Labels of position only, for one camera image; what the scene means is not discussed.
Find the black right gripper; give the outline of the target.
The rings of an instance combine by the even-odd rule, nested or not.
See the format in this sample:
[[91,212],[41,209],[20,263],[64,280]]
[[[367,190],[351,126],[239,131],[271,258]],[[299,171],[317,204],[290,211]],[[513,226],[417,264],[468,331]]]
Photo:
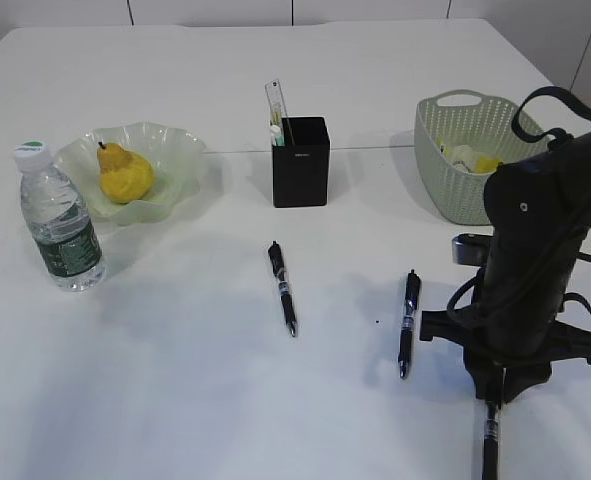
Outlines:
[[434,338],[463,348],[479,400],[510,403],[525,390],[546,383],[552,375],[549,363],[555,361],[583,358],[591,365],[590,331],[537,320],[519,310],[500,309],[474,327],[456,322],[445,311],[424,311],[420,339]]

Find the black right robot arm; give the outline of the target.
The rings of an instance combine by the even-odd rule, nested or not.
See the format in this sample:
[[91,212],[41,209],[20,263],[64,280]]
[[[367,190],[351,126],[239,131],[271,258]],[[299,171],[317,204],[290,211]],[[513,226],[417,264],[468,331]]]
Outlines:
[[[556,86],[537,90],[591,121],[591,108]],[[591,332],[558,320],[579,295],[567,285],[591,230],[591,132],[562,128],[535,135],[511,122],[522,141],[544,152],[505,164],[486,182],[483,201],[493,233],[477,274],[442,311],[422,315],[420,337],[442,338],[463,350],[476,397],[496,406],[547,382],[557,361],[591,364]]]

